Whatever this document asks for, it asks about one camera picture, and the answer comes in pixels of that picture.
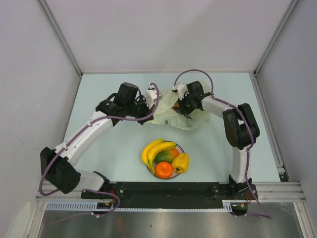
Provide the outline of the round printed plate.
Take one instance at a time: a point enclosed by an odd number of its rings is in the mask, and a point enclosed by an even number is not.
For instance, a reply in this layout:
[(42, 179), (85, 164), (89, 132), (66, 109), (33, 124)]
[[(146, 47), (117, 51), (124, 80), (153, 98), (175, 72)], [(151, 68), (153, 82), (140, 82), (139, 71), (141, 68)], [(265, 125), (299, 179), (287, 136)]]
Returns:
[(141, 160), (148, 171), (159, 179), (172, 179), (178, 173), (172, 167), (173, 160), (183, 153), (175, 142), (162, 138), (149, 143), (141, 153)]

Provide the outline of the pale yellow plastic bag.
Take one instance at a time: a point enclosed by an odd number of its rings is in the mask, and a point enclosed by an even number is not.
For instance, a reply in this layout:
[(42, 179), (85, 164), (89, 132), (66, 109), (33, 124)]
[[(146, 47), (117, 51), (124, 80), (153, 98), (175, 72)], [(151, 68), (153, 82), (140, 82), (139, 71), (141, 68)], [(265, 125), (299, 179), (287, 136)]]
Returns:
[(170, 90), (162, 92), (162, 99), (154, 113), (154, 119), (150, 123), (157, 125), (170, 125), (183, 130), (193, 130), (202, 127), (210, 122), (211, 114), (199, 109), (193, 110), (190, 114), (180, 112), (178, 92)]

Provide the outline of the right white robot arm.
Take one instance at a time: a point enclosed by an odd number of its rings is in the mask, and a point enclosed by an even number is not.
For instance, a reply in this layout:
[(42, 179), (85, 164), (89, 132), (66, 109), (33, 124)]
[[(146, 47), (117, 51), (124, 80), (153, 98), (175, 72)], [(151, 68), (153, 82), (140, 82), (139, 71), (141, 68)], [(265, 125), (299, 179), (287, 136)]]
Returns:
[(187, 85), (174, 84), (172, 91), (178, 94), (180, 113), (188, 115), (201, 110), (223, 119), (226, 139), (233, 148), (228, 192), (232, 198), (240, 199), (251, 188), (251, 149), (260, 135), (251, 106), (247, 103), (235, 106), (216, 98), (212, 92), (205, 92), (198, 81)]

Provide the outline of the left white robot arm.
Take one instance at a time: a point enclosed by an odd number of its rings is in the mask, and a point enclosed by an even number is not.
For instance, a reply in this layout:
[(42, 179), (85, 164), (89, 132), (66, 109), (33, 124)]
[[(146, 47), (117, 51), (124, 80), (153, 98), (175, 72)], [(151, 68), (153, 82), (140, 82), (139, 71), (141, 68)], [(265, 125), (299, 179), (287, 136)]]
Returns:
[(149, 84), (144, 94), (140, 93), (138, 86), (122, 83), (118, 92), (101, 101), (86, 123), (69, 139), (53, 149), (45, 147), (41, 151), (40, 194), (51, 195), (43, 191), (43, 183), (47, 180), (64, 194), (81, 189), (91, 190), (98, 198), (106, 197), (109, 185), (105, 183), (105, 177), (98, 172), (78, 171), (76, 164), (85, 151), (118, 122), (125, 120), (144, 124), (152, 120), (159, 98), (159, 89), (154, 83)]

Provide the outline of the green orange fake mango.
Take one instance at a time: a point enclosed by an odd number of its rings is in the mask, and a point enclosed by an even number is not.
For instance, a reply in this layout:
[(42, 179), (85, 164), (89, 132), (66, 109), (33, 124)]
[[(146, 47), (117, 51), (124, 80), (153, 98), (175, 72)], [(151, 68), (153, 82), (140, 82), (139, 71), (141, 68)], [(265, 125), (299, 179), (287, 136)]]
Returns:
[(167, 149), (162, 152), (159, 152), (155, 157), (155, 163), (168, 162), (172, 161), (179, 155), (179, 151), (176, 148)]

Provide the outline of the orange fake tangerine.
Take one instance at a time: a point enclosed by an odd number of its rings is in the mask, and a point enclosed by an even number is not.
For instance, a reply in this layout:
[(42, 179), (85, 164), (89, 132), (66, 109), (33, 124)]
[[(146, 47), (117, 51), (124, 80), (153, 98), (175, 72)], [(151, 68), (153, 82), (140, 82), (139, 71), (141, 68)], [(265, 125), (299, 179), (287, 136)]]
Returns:
[(168, 179), (173, 174), (172, 164), (169, 162), (160, 162), (156, 164), (155, 176), (159, 179)]

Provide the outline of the yellow fake banana bunch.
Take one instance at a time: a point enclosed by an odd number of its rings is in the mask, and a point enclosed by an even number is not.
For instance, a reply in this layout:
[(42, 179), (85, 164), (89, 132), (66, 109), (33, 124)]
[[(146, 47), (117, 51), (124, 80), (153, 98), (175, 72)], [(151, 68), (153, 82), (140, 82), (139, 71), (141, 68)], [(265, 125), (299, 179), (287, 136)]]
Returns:
[(141, 153), (141, 160), (147, 166), (152, 175), (155, 174), (154, 160), (158, 153), (167, 149), (176, 148), (176, 143), (165, 141), (162, 138), (156, 139), (148, 144)]

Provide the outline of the small yellow fake fruit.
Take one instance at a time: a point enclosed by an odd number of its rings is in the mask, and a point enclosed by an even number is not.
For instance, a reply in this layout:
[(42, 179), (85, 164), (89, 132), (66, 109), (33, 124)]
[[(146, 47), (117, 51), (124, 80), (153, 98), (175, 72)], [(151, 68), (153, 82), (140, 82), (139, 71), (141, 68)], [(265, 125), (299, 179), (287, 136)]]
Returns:
[(172, 167), (176, 173), (185, 173), (188, 171), (190, 165), (190, 157), (186, 153), (179, 154), (172, 161)]

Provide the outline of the brown fake longan branch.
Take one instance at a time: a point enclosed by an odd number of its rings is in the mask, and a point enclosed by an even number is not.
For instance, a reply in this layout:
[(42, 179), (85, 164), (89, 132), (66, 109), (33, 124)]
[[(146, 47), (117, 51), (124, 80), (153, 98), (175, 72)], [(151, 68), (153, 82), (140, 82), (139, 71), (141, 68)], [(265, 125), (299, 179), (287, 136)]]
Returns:
[(185, 118), (192, 119), (190, 114), (194, 110), (194, 108), (192, 108), (190, 104), (182, 102), (181, 100), (177, 100), (176, 103), (173, 105), (172, 109), (178, 114), (184, 116)]

